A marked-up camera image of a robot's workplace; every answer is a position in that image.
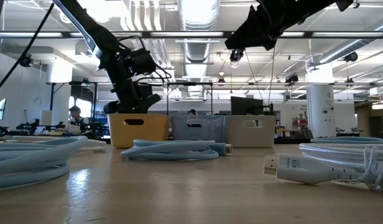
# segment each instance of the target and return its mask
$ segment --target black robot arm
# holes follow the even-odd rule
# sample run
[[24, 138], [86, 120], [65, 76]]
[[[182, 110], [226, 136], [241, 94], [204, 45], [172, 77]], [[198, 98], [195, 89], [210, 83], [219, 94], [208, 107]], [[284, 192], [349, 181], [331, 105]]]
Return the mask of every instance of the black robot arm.
[[118, 101], [105, 107], [106, 113], [147, 113], [161, 100], [152, 94], [151, 86], [139, 86], [131, 77], [152, 73], [156, 64], [145, 48], [132, 51], [124, 46], [109, 30], [95, 22], [76, 0], [53, 0], [82, 33], [91, 52], [100, 60]]

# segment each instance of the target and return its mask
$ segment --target storage bin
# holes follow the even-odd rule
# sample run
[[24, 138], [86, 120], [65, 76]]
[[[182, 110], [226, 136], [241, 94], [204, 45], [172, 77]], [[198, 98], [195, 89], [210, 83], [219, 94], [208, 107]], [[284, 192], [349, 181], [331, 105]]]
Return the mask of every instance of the storage bin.
[[135, 139], [166, 141], [169, 118], [161, 114], [109, 114], [111, 144], [115, 148], [130, 148]]
[[275, 116], [231, 115], [224, 117], [224, 140], [233, 147], [273, 147]]
[[222, 115], [196, 115], [188, 119], [187, 115], [171, 117], [173, 140], [215, 140], [223, 142]]

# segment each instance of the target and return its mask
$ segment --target table surface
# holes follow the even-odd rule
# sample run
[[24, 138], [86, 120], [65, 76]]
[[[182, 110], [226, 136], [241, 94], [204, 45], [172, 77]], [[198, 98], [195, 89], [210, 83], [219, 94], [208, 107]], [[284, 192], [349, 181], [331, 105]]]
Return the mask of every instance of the table surface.
[[0, 223], [383, 223], [383, 194], [303, 185], [262, 174], [267, 154], [234, 149], [212, 161], [122, 161], [119, 149], [71, 159], [57, 179], [0, 190]]

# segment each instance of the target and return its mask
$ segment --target ceiling duct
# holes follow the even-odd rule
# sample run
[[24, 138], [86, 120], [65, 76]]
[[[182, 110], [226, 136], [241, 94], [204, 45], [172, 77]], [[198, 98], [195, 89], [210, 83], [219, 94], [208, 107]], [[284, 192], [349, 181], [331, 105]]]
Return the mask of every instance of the ceiling duct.
[[[383, 20], [370, 26], [366, 30], [374, 31], [383, 31]], [[342, 43], [341, 45], [336, 46], [327, 53], [324, 53], [319, 58], [319, 64], [330, 63], [334, 60], [340, 59], [361, 47], [364, 47], [367, 44], [375, 41], [375, 39], [358, 39], [358, 40], [348, 40]]]
[[[213, 30], [218, 22], [220, 0], [178, 0], [178, 16], [182, 30]], [[185, 73], [192, 77], [189, 81], [200, 82], [206, 73], [211, 44], [209, 39], [199, 39], [202, 43], [183, 44]]]

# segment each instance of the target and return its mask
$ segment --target computer monitor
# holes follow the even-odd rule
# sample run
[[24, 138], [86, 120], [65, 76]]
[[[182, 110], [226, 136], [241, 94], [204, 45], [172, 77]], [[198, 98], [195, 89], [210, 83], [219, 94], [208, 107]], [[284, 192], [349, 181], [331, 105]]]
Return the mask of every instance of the computer monitor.
[[232, 96], [230, 102], [232, 115], [264, 114], [263, 100]]

